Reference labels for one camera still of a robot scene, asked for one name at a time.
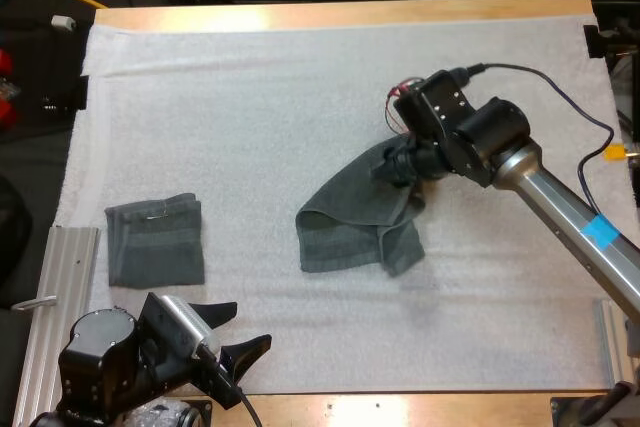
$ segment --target blue tape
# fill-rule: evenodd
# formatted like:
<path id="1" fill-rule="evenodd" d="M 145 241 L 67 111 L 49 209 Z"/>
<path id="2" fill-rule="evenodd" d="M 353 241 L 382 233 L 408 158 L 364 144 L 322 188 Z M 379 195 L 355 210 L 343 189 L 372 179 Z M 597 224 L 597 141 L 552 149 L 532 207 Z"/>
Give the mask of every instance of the blue tape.
<path id="1" fill-rule="evenodd" d="M 602 214 L 596 215 L 580 233 L 585 237 L 591 237 L 600 250 L 609 247 L 611 242 L 620 235 L 620 232 Z"/>

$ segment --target white towel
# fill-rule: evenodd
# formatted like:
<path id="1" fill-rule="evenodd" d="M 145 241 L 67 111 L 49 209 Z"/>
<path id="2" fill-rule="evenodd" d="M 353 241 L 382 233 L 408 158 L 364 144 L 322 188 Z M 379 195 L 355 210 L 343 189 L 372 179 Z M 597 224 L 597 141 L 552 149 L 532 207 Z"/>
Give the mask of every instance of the white towel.
<path id="1" fill-rule="evenodd" d="M 223 34 L 139 34 L 94 26 L 57 223 L 106 227 L 103 210 L 195 192 L 206 285 L 158 289 L 237 301 L 227 343 L 273 335 L 243 381 L 250 393 L 587 389 L 610 383 L 595 301 L 604 292 L 511 192 L 451 176 L 425 188 L 426 258 L 300 271 L 294 218 L 323 183 L 388 138 L 387 91 L 409 76 L 477 62 L 528 65 L 615 125 L 592 16 Z M 601 129 L 535 76 L 490 71 L 465 90 L 527 114 L 544 163 L 578 192 L 578 160 Z M 625 163 L 586 169 L 604 213 L 640 240 Z M 109 288 L 106 236 L 91 309 L 137 314 L 145 293 Z"/>

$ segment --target red object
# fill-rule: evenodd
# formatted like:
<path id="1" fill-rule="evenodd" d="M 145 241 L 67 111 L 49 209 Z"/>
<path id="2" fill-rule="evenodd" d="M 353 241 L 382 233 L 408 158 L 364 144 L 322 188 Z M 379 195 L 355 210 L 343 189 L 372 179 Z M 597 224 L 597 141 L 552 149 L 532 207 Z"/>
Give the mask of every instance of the red object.
<path id="1" fill-rule="evenodd" d="M 18 120 L 18 115 L 11 104 L 6 100 L 0 100 L 0 130 L 10 129 L 16 120 Z"/>
<path id="2" fill-rule="evenodd" d="M 0 75 L 11 75 L 13 72 L 13 61 L 6 50 L 0 49 Z"/>

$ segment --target crumpled gray towel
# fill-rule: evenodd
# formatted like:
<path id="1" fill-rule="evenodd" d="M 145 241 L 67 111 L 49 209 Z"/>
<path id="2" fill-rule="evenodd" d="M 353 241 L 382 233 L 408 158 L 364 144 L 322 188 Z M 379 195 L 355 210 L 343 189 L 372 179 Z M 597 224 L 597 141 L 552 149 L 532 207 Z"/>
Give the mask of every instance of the crumpled gray towel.
<path id="1" fill-rule="evenodd" d="M 204 284 L 201 205 L 194 194 L 110 207 L 109 285 Z"/>
<path id="2" fill-rule="evenodd" d="M 424 257 L 413 218 L 424 209 L 417 186 L 397 188 L 371 178 L 398 136 L 382 142 L 329 180 L 296 215 L 300 264 L 305 272 L 328 272 L 379 262 L 401 274 Z"/>

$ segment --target metal arm segment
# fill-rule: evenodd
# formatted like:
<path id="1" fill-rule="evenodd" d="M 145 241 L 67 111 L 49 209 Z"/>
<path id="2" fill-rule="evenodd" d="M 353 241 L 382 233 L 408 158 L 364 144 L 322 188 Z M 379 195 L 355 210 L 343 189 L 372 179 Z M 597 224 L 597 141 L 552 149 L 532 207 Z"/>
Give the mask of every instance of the metal arm segment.
<path id="1" fill-rule="evenodd" d="M 640 323 L 640 250 L 542 166 L 540 146 L 532 141 L 510 156 L 493 186 L 516 192 L 629 318 Z"/>

